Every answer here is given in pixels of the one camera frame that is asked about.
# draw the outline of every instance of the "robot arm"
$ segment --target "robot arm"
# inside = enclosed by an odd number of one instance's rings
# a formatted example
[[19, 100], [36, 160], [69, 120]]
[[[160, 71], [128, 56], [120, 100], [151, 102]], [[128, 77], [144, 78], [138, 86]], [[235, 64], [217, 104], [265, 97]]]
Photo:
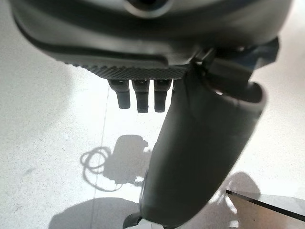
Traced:
[[143, 113], [149, 81], [157, 112], [174, 81], [138, 218], [167, 228], [191, 219], [227, 176], [264, 109], [264, 89], [249, 79], [275, 61], [291, 0], [10, 2], [29, 42], [107, 79], [122, 109], [130, 108], [129, 80]]

